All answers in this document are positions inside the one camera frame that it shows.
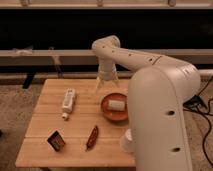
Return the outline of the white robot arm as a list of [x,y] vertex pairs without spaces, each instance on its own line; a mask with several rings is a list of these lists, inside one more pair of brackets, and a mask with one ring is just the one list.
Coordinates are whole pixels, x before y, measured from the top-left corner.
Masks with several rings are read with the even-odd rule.
[[136,171],[193,171],[183,104],[199,90],[200,74],[189,62],[124,49],[108,36],[92,44],[99,77],[111,80],[117,64],[134,75],[127,107]]

